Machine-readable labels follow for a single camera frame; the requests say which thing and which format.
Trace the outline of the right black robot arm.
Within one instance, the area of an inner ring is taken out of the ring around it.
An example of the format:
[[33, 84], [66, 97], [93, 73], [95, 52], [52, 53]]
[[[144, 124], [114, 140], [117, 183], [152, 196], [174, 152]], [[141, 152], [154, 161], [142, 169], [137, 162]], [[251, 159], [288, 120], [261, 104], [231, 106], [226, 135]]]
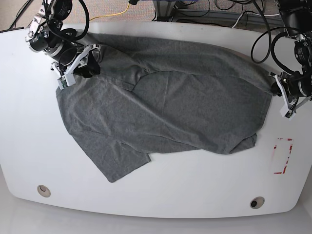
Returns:
[[44, 0], [37, 15], [31, 23], [26, 42], [34, 52], [44, 52], [54, 62], [51, 70], [65, 78], [69, 69], [71, 73], [91, 78], [100, 74], [98, 60], [94, 50], [100, 53], [96, 45], [86, 46], [79, 43], [89, 29], [89, 12], [84, 1], [79, 1], [85, 13], [85, 27], [81, 34], [76, 29], [63, 29], [63, 21], [70, 15], [73, 3], [71, 0]]

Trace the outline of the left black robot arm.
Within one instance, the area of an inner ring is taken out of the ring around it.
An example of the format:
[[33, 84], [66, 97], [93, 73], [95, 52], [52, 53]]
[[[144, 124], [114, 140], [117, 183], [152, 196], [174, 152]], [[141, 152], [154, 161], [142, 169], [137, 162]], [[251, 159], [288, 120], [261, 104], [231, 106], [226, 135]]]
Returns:
[[[271, 87], [274, 96], [283, 97], [284, 105], [280, 110], [283, 117], [291, 119], [299, 107], [312, 99], [312, 2], [310, 0], [277, 0], [279, 15], [284, 26], [270, 28], [269, 23], [253, 0], [253, 5], [262, 17], [267, 31], [260, 35], [251, 49], [251, 59], [261, 64], [271, 56], [276, 65], [282, 69], [281, 74], [269, 73], [275, 79]], [[268, 51], [265, 57], [256, 61], [253, 57], [256, 43], [268, 35]], [[301, 65], [302, 71], [294, 71], [284, 65], [275, 54], [275, 45], [279, 39], [294, 39], [294, 56]]]

